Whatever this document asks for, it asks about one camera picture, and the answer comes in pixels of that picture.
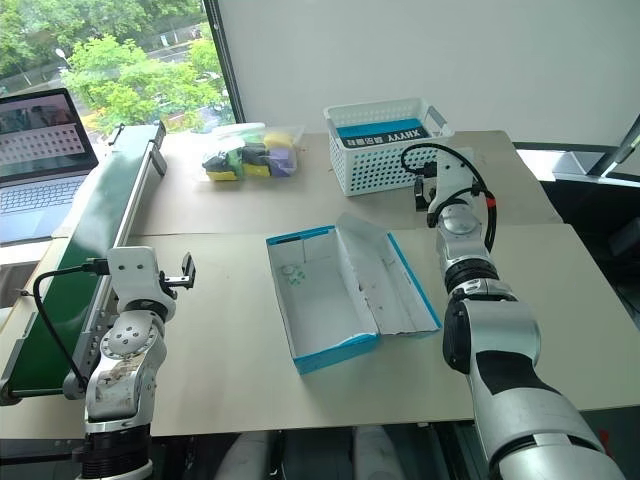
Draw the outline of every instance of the black wire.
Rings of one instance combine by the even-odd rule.
[[[410,152],[411,150],[416,150],[418,148],[435,148],[436,150],[442,150],[443,152],[447,152],[449,155],[453,155],[462,163],[464,163],[465,166],[469,168],[469,170],[471,170],[471,173],[473,173],[473,176],[476,177],[476,180],[478,180],[478,183],[480,184],[480,186],[483,189],[487,189],[487,184],[484,183],[484,179],[482,178],[482,175],[480,175],[480,172],[478,172],[476,167],[473,166],[473,163],[467,160],[460,152],[454,150],[453,148],[449,148],[445,145],[440,145],[438,143],[430,143],[430,142],[416,143],[415,145],[410,145],[409,147],[405,148],[404,151],[400,154],[400,164],[402,165],[402,168],[405,171],[409,173],[413,173],[415,175],[422,175],[422,169],[410,168],[405,161],[405,157],[407,153]]]
[[[484,179],[482,178],[482,175],[480,175],[480,172],[478,172],[476,167],[474,167],[473,164],[469,160],[467,160],[464,157],[464,155],[462,155],[460,152],[454,150],[453,148],[449,148],[445,145],[440,145],[438,143],[431,143],[431,142],[423,142],[423,143],[416,143],[414,145],[410,145],[409,147],[405,148],[404,151],[400,154],[400,164],[402,165],[402,168],[405,171],[409,173],[413,173],[414,175],[423,174],[422,168],[410,168],[406,162],[407,153],[410,152],[411,150],[417,150],[419,148],[433,148],[436,150],[442,150],[443,152],[447,152],[449,155],[453,155],[458,160],[460,160],[469,170],[471,170],[471,173],[473,173],[473,176],[476,178],[479,184],[479,188],[469,187],[466,189],[462,189],[454,193],[449,198],[447,198],[443,203],[441,203],[440,207],[436,210],[436,214],[435,214],[436,221],[440,216],[440,213],[442,213],[442,210],[444,209],[444,207],[450,205],[451,202],[456,197],[458,197],[459,195],[462,195],[463,193],[479,191],[479,192],[483,192],[486,198],[495,200],[495,196],[487,188],[487,184],[485,183]],[[485,247],[487,247],[487,250],[489,252],[491,252],[491,249],[493,248],[493,243],[496,239],[497,224],[498,224],[498,209],[495,205],[495,202],[493,202],[493,206],[489,206],[489,203],[487,203],[487,232],[485,234],[484,244],[485,244]]]
[[[60,339],[58,332],[56,332],[56,329],[53,327],[53,324],[51,323],[51,320],[47,315],[47,311],[45,310],[44,305],[42,304],[42,297],[40,296],[40,283],[45,278],[55,277],[58,275],[67,275],[69,273],[84,272],[84,271],[86,271],[85,267],[77,266],[77,267],[65,268],[61,270],[53,270],[51,272],[45,272],[42,275],[38,275],[35,282],[33,282],[33,299],[36,302],[36,307],[38,308],[38,312],[40,313],[40,317],[42,318],[42,321],[44,322],[45,326],[47,327],[47,330],[49,330],[49,333],[53,337],[53,340],[56,342],[58,348],[60,349],[65,359],[67,360],[69,367],[75,374],[76,379],[80,384],[80,388],[83,391],[86,391],[87,379],[82,376],[80,369],[78,368],[76,363],[73,361],[73,357],[71,356],[67,348],[64,346],[64,343],[62,343],[62,340]]]

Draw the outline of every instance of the open box lid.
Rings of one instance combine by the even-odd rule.
[[[336,222],[343,268],[357,281],[360,314],[371,316],[381,335],[427,333],[441,323],[393,235],[348,214]]]

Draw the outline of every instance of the plastic bag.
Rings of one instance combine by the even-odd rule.
[[[302,127],[239,124],[211,132],[215,141],[203,155],[209,178],[239,180],[247,175],[289,177],[297,168],[296,146]]]

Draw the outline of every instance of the green foliage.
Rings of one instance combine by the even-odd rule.
[[[19,5],[19,0],[0,0],[0,74],[16,70],[20,59],[29,62],[35,57],[23,34]]]
[[[74,47],[69,58],[72,69],[63,75],[63,82],[96,110],[97,123],[104,133],[120,123],[132,125],[174,117],[180,120],[169,125],[184,129],[201,123],[199,109],[222,102],[216,84],[219,79],[202,76],[199,70],[206,62],[206,67],[217,63],[212,54],[216,55],[213,42],[196,41],[187,59],[200,59],[199,68],[191,61],[165,63],[148,58],[131,40],[119,43],[107,35]]]
[[[200,9],[199,0],[0,0],[0,76],[59,61],[55,48],[70,54],[90,37],[122,42],[184,26]]]
[[[193,68],[200,74],[205,72],[220,73],[220,61],[213,42],[208,38],[200,38],[191,44],[189,60]]]

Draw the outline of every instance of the green conveyor belt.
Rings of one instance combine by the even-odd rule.
[[[157,131],[158,127],[151,125],[122,130],[58,268],[106,256],[115,242],[144,152]],[[45,308],[70,352],[82,331],[98,280],[88,273],[55,277],[47,291]],[[14,397],[60,394],[68,372],[64,356],[38,315],[16,359],[8,391]]]

